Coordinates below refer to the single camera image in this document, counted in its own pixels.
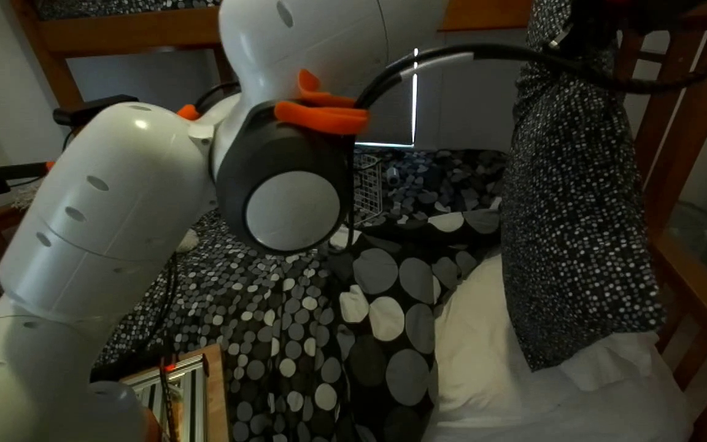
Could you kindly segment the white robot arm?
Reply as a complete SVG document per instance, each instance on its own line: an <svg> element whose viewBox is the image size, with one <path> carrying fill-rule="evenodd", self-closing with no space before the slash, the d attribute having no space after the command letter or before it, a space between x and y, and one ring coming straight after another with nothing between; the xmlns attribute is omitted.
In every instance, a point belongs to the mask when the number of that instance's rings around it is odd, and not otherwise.
<svg viewBox="0 0 707 442"><path fill-rule="evenodd" d="M0 442L163 442L137 396L91 379L191 223L221 206L272 253L343 219L367 80L437 31L448 0L221 0L240 91L184 118L102 111L38 190L0 260Z"/></svg>

